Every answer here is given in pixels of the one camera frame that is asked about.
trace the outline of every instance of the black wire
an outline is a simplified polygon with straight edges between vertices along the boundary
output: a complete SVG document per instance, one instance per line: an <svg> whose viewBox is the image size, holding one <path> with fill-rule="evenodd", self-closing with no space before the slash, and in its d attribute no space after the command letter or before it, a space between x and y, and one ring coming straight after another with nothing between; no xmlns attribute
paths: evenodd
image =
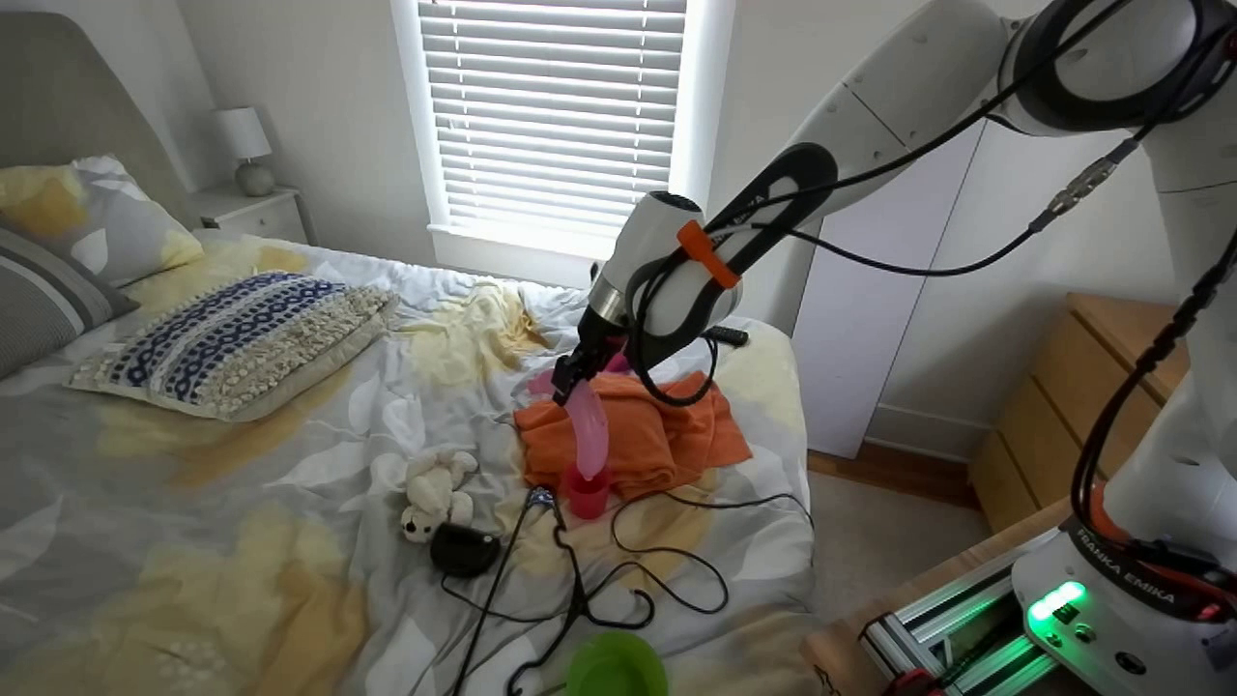
<svg viewBox="0 0 1237 696"><path fill-rule="evenodd" d="M771 204L783 204L783 201L795 201L795 198L810 198L810 195L836 195L836 190L851 190L851 187L862 187L862 181L872 181L872 178L885 178L900 168L912 168L921 163L923 155L940 152L941 145L950 145L953 136L963 136L967 129L974 129L979 122L984 122L990 113L996 113L1014 93L1019 93L1024 87L1033 87L1045 69L1050 69L1065 49L1075 49L1087 35L1092 35L1097 29L1105 29L1128 0L1113 0L1110 7L1100 7L1092 21L1087 21L1069 38L1061 38L1045 62L1035 62L1029 74L1019 74L1015 80L1010 80L1006 89L996 89L990 100L983 100L970 115L963 115L957 124L950 124L948 131L940 131L934 141L926 141L923 149L912 149L903 155L898 155L891 163L882 163L872 172L862 172L862 174L851 174L851 178L838 178L836 187L824 187L824 190L795 190L795 195L780 195L780 198L766 198L749 208L739 212L743 218L753 218L758 208L771 208Z"/></svg>
<svg viewBox="0 0 1237 696"><path fill-rule="evenodd" d="M1087 530L1092 530L1092 524L1090 524L1090 491L1092 491L1097 462L1100 462L1100 449L1105 449L1105 441L1113 433L1113 421L1118 421L1124 400L1190 333L1197 314L1212 303L1217 288L1229 280L1231 258L1237 258L1237 227L1231 227L1225 253L1217 256L1217 265L1193 283L1190 297L1171 314L1171 321L1160 330L1160 335L1139 354L1139 361L1131 365L1124 384L1113 390L1113 400L1105 404L1105 410L1090 426L1087 446L1081 446L1078 464L1075 464L1075 480L1069 480L1069 509Z"/></svg>
<svg viewBox="0 0 1237 696"><path fill-rule="evenodd" d="M930 155L934 149L950 145L957 131L967 131L970 124L984 122L994 109L1002 109L1015 89L1024 89L1033 76L1041 76L1046 65L1055 65L1069 48L1078 48L1087 35L1092 35L1097 29L1105 29L1128 0L1113 0L1105 13L1097 13L1092 21L1087 21L1069 38L1061 38L1055 48L1055 53L1046 53L1045 62L1035 62L1029 74L1019 74L1015 80L1010 80L1006 89L996 89L996 98L983 100L970 115L963 115L953 129L940 131L934 141L926 141L923 149L914 152L903 152L900 158L885 163L885 168L872 168L872 172L862 172L862 174L851 174L851 178L838 178L836 187L825 190L795 190L795 195L783 195L783 198L766 198L749 208L739 212L739 222L753 218L758 208L771 208L771 204L783 204L783 201L795 201L795 198L810 198L810 195L836 195L836 190L847 190L847 187L862 187L869 178L882 178L882 174L891 174L923 155ZM632 375L642 378L642 388L655 400L655 404L670 404L670 405L693 405L707 393L712 388L712 375L715 375L715 346L712 346L712 369L707 369L707 378L694 393L688 400L677 400L677 393L664 393L655 384L654 384L654 369L648 369L648 333L645 333L645 317L648 317L648 307L654 297L661 296L661 288L670 283L670 275L680 267L677 256L661 258L661 265L648 265L642 267L631 288L626 288L626 317L631 317L631 330L626 330L626 354L631 354L631 365L632 365Z"/></svg>
<svg viewBox="0 0 1237 696"><path fill-rule="evenodd" d="M654 297L661 296L661 288L670 283L670 275L677 272L673 258L661 258L661 265L648 265L642 272L632 272L631 280L631 292L626 292L626 317L631 317L631 333L626 333L626 354L631 354L631 372L642 378L642 388L655 400L655 404L670 404L670 405L693 405L700 404L712 384L715 384L715 372L717 372L717 346L715 341L702 341L707 346L707 375L700 384L694 393L688 400L677 400L670 390L655 388L654 378L654 365L648 365L648 307Z"/></svg>
<svg viewBox="0 0 1237 696"><path fill-rule="evenodd" d="M1182 89L1197 76L1197 69L1207 65L1207 53L1231 38L1237 24L1225 24L1221 33L1207 35L1203 42L1190 48L1190 53L1182 60L1186 74L1180 80L1180 89L1148 115L1148 124L1139 129L1139 136L1155 131L1164 124L1164 115L1182 100ZM1113 390L1113 400L1105 404L1105 410L1097 414L1097 421L1090 426L1078 464L1075 464L1075 480L1069 480L1069 509L1075 519L1090 526L1090 486L1097 475L1097 462L1100 449L1113 433L1118 414L1124 410L1124 400L1145 384L1145 375L1155 372L1160 361L1171 356L1176 341L1182 341L1193 326L1193 317L1211 307L1212 292L1225 283L1229 265L1237 253L1237 231L1225 249L1225 256L1193 283L1190 297L1180 307L1180 314L1171 317L1171 326L1164 326L1164 333L1148 346L1148 354L1136 361L1136 372L1124 375L1124 384Z"/></svg>
<svg viewBox="0 0 1237 696"><path fill-rule="evenodd" d="M497 597L497 587L503 587L503 578L507 578L510 555L514 555L514 544L516 544L516 533L525 530L528 508L532 508L532 491L528 491L528 498L523 502L523 509L516 509L516 519L514 519L510 542L507 542L503 560L497 560L497 570L496 570L496 584L492 584L492 593L487 593L487 598L484 598L484 613L480 613L480 618L475 618L475 625L471 625L471 638L466 638L466 651L462 651L462 662L460 662L460 672L454 672L454 685L447 689L447 696L460 696L460 694L462 694L466 662L471 662L471 655L475 655L480 632L484 632L487 618L492 618L496 597Z"/></svg>
<svg viewBox="0 0 1237 696"><path fill-rule="evenodd" d="M454 655L454 647L462 644L462 636L466 636L475 624L480 624L480 614L471 614L471 618L462 624L462 632L454 632L454 636L447 638L447 651L431 655L431 662L417 672L411 696L417 696L417 694L420 694L420 682L425 682L447 655Z"/></svg>
<svg viewBox="0 0 1237 696"><path fill-rule="evenodd" d="M717 614L717 613L731 604L725 578L724 578L712 560L702 560L700 555L673 551L673 544L632 551L632 544L626 544L626 542L618 537L618 519L623 519L631 508L645 502L645 498L673 498L673 502L680 502L680 508L702 508L702 509L746 509L746 508L770 508L770 502L775 502L775 498L792 498L795 508L802 508L802 502L800 502L795 495L789 495L789 491L775 491L775 495L766 495L766 498L733 498L733 502L700 502L700 498L680 498L680 495L670 495L670 491L654 491L654 495L626 498L626 502L610 515L610 542L614 542L614 551L623 551L623 555L631 555L631 558L677 555L677 558L685 558L685 560L694 560L694 564L707 570L707 571L717 582L717 587L724 587L724 604L702 609L702 604L693 604L693 598L685 598L680 593L673 593L673 584L664 584L664 582L661 582L655 571L648 571L642 560L618 560L595 587L583 587L579 555L564 542L566 524L564 524L559 508L552 502L552 515L557 515L552 544L559 544L559 551L566 555L566 564L572 564L572 578L577 578L577 593L572 593L572 604L566 604L566 613L564 613L564 625L552 636L552 644L541 651L541 656L516 665L516 669L507 676L507 694L523 694L523 689L516 689L523 672L541 669L541 665L559 651L559 644L566 638L566 632L577 625L577 618L588 618L588 624L610 625L610 632L642 632L642 625L648 625L654 614L655 614L655 604L654 604L648 593L639 593L639 587L632 587L631 597L642 598L642 609L645 609L642 618L632 618L632 624L614 624L614 618L592 614L592 598L601 597L601 593L606 593L614 582L623 582L626 571L642 571L642 578L654 582L670 598L677 598L685 613L694 613L694 614Z"/></svg>
<svg viewBox="0 0 1237 696"><path fill-rule="evenodd" d="M707 558L688 555L688 551L677 551L677 544L642 544L642 551L639 551L639 544L626 544L623 533L618 533L623 515L632 509L639 502L648 502L648 498L673 498L673 502L680 502L680 508L700 508L700 509L749 509L749 508L770 508L770 502L775 502L775 498L789 498L789 502L802 508L802 502L800 502L795 495L789 495L789 491L760 495L760 498L724 498L724 502L715 502L715 498L680 498L680 495L673 495L673 491L648 491L648 495L626 498L626 502L610 515L610 542L614 542L614 551L623 551L623 555L631 555L631 558L655 558L655 555L661 555L661 558L693 560L693 564L700 564L707 578L715 578L724 598L717 598L715 609L693 604L693 598L685 598L677 587L670 587L655 571L648 571L642 560L623 560L623 564L614 564L600 587L606 587L606 584L618 582L626 570L632 570L632 571L642 571L645 582L654 582L670 598L677 598L680 609L688 609L688 613L694 613L694 614L717 614L717 613L731 609L725 578L724 578Z"/></svg>
<svg viewBox="0 0 1237 696"><path fill-rule="evenodd" d="M1078 178L1069 178L1069 187L1061 187L1046 208L1041 208L1041 218L1033 218L1033 223L1014 235L1006 249L974 258L974 265L963 265L963 267L900 267L900 265L885 265L885 258L872 258L872 256L856 256L851 249L838 249L832 241L820 241L810 231L800 231L800 227L789 227L783 235L792 241L802 241L810 249L824 249L838 258L851 258L856 267L872 267L872 272L885 272L885 275L912 275L912 280L957 280L957 275L974 275L974 272L984 272L994 265L1002 265L1006 256L1014 256L1015 249L1024 249L1033 235L1041 235L1045 227L1050 227L1061 212L1069 212L1081 198L1090 198L1097 190L1097 178L1110 178L1136 149L1139 141L1151 136L1151 129L1122 141L1110 155L1092 158Z"/></svg>
<svg viewBox="0 0 1237 696"><path fill-rule="evenodd" d="M484 656L466 669L466 682L471 682L480 669L487 669L503 651L510 651L516 638L532 636L537 625L541 625L541 624L528 624L528 625L507 636L492 655L484 655Z"/></svg>
<svg viewBox="0 0 1237 696"><path fill-rule="evenodd" d="M475 604L471 597L462 597L460 587L451 587L447 578L440 578L438 587L440 587L444 597L451 597L454 604L462 604L462 609L471 609L471 613L484 613L484 604ZM548 624L548 618L557 618L559 613L564 613L564 609L552 609L552 613L545 613L545 614L510 614L510 613L487 609L487 618L497 618L497 624Z"/></svg>
<svg viewBox="0 0 1237 696"><path fill-rule="evenodd" d="M885 258L869 258L869 256L856 256L851 249L838 249L832 241L820 241L810 231L783 231L792 241L802 241L802 244L814 244L838 258L851 258L851 265L862 265L862 267L872 267L872 272L885 272L885 275L912 275L912 280L957 280L957 275L974 275L974 272L984 272L994 265L1002 265L1006 256L1014 256L1015 249L1024 249L1033 235L1041 235L1045 227L1050 227L1059 218L1065 218L1078 201L1087 201L1100 181L1110 181L1110 174L1155 131L1167 124L1167 115L1176 115L1180 100L1182 100L1182 89L1197 76L1197 69L1207 65L1207 53L1225 42L1231 35L1231 29L1221 29L1212 35L1207 35L1197 48L1190 48L1180 62L1180 69L1186 69L1180 76L1180 87L1148 113L1148 122L1128 136L1122 141L1113 152L1105 152L1100 158L1092 158L1087 172L1078 172L1045 208L1041 218L1033 218L1033 223L1014 235L1006 249L990 253L984 258L974 258L974 265L963 265L963 267L900 267L900 265L885 265ZM1231 62L1221 69L1221 76L1190 100L1186 113L1193 113L1197 105L1207 105L1207 98L1225 87L1225 76L1231 74Z"/></svg>

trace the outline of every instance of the window blinds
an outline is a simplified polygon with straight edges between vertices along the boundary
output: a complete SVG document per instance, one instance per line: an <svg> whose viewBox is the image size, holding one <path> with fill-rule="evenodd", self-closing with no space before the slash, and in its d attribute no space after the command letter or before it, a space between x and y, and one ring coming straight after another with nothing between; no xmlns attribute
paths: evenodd
<svg viewBox="0 0 1237 696"><path fill-rule="evenodd" d="M417 0L447 227L614 241L670 187L688 0Z"/></svg>

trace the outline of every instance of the bed frame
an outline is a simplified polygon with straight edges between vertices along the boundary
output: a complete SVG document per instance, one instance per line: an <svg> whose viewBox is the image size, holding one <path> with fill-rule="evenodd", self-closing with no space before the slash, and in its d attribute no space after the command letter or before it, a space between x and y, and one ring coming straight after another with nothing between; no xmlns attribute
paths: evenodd
<svg viewBox="0 0 1237 696"><path fill-rule="evenodd" d="M68 16L0 13L0 168L114 155L190 223L185 190L99 49Z"/></svg>

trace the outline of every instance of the pink object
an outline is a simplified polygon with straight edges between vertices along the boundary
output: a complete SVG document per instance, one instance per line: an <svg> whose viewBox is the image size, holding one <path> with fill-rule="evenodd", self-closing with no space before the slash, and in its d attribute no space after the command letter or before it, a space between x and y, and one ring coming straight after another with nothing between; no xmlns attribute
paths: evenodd
<svg viewBox="0 0 1237 696"><path fill-rule="evenodd" d="M541 372L528 378L532 400L548 400L552 372ZM566 467L557 485L557 491L566 498L577 519L600 519L610 498L610 426L601 400L592 390L592 384L577 384L577 390L564 404L572 433L577 433L577 467Z"/></svg>
<svg viewBox="0 0 1237 696"><path fill-rule="evenodd" d="M606 372L631 372L626 350L610 356Z"/></svg>
<svg viewBox="0 0 1237 696"><path fill-rule="evenodd" d="M557 491L566 498L577 519L600 519L610 502L610 475L601 467L595 480L583 480L579 467L566 467Z"/></svg>

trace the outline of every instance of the patterned pillow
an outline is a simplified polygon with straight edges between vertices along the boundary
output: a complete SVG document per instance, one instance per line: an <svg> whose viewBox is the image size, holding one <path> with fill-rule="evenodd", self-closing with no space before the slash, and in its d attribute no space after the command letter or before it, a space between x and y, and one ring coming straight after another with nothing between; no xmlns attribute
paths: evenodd
<svg viewBox="0 0 1237 696"><path fill-rule="evenodd" d="M82 365L68 388L253 421L360 356L382 333L382 307L365 288L249 275Z"/></svg>
<svg viewBox="0 0 1237 696"><path fill-rule="evenodd" d="M108 288L201 256L195 235L152 201L114 158L0 172L0 223L78 258Z"/></svg>
<svg viewBox="0 0 1237 696"><path fill-rule="evenodd" d="M0 375L134 308L78 265L0 227Z"/></svg>

